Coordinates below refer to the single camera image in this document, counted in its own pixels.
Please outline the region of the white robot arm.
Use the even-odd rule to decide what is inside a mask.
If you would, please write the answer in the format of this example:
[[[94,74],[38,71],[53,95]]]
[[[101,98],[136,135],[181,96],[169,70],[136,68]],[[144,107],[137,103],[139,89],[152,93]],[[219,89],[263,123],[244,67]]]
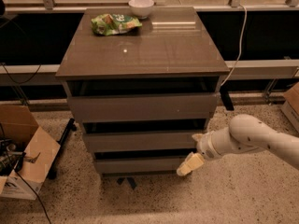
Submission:
[[[198,169],[206,160],[260,150],[267,150],[292,167],[299,168],[299,138],[279,133],[251,115],[237,115],[227,127],[208,133],[195,133],[192,139],[196,143],[196,152],[191,152],[177,168],[179,176]]]

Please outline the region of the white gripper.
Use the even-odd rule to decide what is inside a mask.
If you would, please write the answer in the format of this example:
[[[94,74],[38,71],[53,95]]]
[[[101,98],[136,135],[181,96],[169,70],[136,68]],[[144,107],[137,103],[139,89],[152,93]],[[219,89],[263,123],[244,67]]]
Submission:
[[[191,152],[184,162],[177,168],[179,176],[185,176],[201,167],[205,160],[216,160],[232,151],[229,131],[221,129],[208,133],[196,133],[192,136],[198,153]]]

